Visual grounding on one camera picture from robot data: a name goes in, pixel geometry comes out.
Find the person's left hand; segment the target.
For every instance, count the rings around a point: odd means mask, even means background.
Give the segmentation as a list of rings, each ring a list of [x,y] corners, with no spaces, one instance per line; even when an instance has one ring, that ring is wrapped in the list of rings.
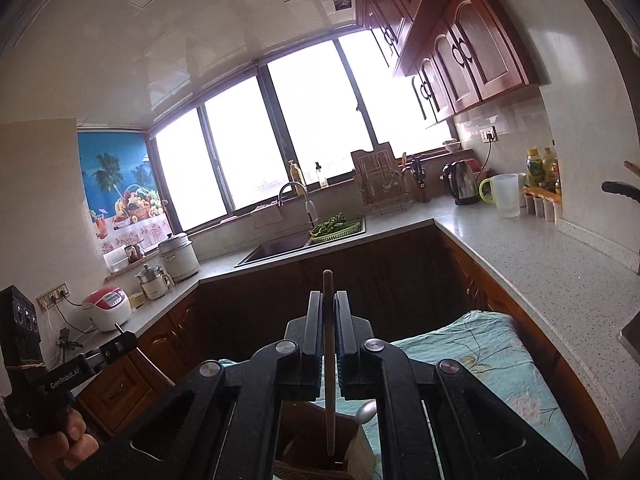
[[[71,408],[63,431],[31,438],[28,448],[35,466],[47,479],[63,479],[58,465],[66,470],[75,469],[99,449],[99,443],[88,434],[81,414]]]

